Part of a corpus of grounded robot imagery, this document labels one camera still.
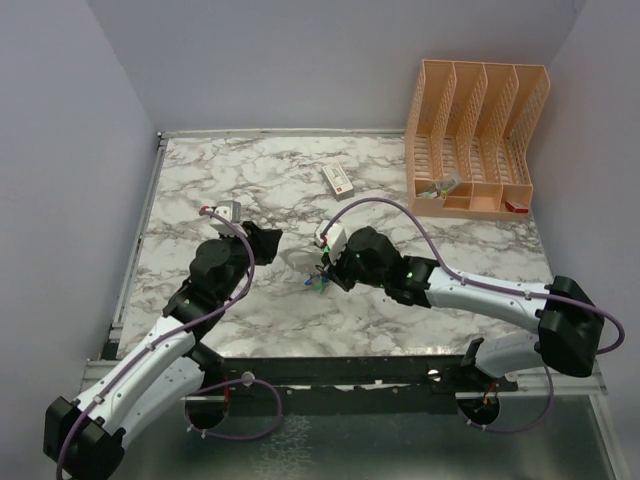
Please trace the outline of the green key tag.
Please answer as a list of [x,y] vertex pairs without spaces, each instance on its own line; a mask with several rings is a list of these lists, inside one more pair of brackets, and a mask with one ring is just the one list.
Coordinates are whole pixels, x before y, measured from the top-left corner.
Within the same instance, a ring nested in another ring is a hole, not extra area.
[[304,281],[304,285],[312,290],[323,292],[328,285],[329,280],[323,275],[310,275],[307,280]]

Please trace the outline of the large grey keyring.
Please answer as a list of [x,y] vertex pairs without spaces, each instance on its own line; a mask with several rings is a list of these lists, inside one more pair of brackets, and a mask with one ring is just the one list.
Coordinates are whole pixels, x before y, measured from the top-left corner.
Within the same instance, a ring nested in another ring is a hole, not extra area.
[[281,252],[279,256],[290,269],[304,275],[317,273],[317,266],[322,265],[322,254],[315,250],[289,248]]

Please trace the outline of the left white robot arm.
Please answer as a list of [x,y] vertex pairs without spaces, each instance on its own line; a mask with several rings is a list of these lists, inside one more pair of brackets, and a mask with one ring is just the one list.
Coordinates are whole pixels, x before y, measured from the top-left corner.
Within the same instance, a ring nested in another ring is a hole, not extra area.
[[189,274],[141,342],[108,374],[45,413],[43,450],[59,479],[108,479],[133,441],[193,392],[214,392],[221,371],[200,340],[249,291],[255,269],[269,265],[282,233],[251,221],[221,221],[200,244]]

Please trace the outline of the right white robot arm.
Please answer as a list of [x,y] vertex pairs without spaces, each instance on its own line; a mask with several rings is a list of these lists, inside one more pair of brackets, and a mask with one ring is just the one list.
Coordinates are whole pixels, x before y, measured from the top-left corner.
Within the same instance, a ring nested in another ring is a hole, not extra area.
[[469,390],[543,366],[577,378],[593,371],[604,319],[570,278],[522,284],[448,272],[437,260],[401,254],[372,227],[352,234],[339,224],[319,227],[315,243],[322,251],[323,275],[344,291],[363,284],[402,305],[464,310],[516,326],[515,333],[471,342],[459,367]]

